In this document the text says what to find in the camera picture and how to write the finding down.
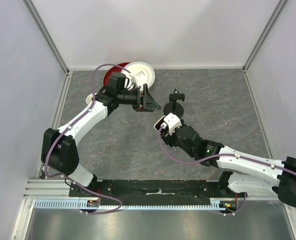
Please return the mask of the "black phone stand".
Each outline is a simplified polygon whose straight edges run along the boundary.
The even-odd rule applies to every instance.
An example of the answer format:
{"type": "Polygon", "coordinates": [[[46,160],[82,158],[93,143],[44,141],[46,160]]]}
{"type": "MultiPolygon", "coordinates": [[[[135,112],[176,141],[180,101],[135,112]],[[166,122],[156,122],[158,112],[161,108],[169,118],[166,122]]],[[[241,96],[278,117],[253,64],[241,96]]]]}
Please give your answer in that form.
{"type": "Polygon", "coordinates": [[[163,113],[165,116],[168,114],[174,114],[180,119],[183,117],[184,108],[183,106],[178,103],[178,101],[185,101],[185,94],[180,93],[176,88],[174,89],[173,93],[169,95],[169,102],[164,106],[163,113]]]}

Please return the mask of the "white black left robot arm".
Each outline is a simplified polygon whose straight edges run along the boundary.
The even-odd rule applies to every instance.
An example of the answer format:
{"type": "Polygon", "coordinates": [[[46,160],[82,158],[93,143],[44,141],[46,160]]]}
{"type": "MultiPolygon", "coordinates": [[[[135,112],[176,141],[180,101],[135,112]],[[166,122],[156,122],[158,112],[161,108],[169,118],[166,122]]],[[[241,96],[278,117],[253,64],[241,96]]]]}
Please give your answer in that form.
{"type": "Polygon", "coordinates": [[[125,74],[114,72],[107,85],[103,86],[92,101],[71,121],[59,129],[49,128],[43,137],[41,161],[72,181],[80,184],[80,191],[87,197],[97,192],[97,177],[86,170],[79,160],[77,145],[100,121],[108,117],[119,105],[131,105],[136,112],[160,110],[160,105],[151,96],[148,86],[125,88],[125,74]]]}

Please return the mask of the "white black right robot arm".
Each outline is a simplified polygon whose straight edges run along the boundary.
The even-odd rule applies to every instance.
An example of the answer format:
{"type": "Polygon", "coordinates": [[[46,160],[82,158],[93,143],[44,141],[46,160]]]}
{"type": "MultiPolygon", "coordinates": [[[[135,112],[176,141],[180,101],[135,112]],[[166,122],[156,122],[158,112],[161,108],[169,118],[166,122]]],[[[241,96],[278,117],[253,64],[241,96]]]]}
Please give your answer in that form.
{"type": "Polygon", "coordinates": [[[179,147],[190,157],[183,161],[169,156],[183,165],[203,165],[225,169],[217,184],[218,193],[276,197],[296,208],[296,158],[269,159],[239,152],[218,142],[202,139],[192,127],[184,125],[169,131],[168,126],[155,128],[162,151],[165,145],[179,147]]]}

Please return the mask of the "pink smartphone black screen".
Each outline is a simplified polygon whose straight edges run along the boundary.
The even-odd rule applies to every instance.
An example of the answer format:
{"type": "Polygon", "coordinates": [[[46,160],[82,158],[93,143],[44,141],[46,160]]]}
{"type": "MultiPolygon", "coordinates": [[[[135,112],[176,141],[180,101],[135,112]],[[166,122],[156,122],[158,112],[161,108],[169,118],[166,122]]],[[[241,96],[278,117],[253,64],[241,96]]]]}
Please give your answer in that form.
{"type": "Polygon", "coordinates": [[[154,125],[154,129],[158,132],[158,133],[163,133],[166,131],[167,129],[167,124],[165,123],[164,119],[165,119],[165,115],[162,116],[154,125]]]}

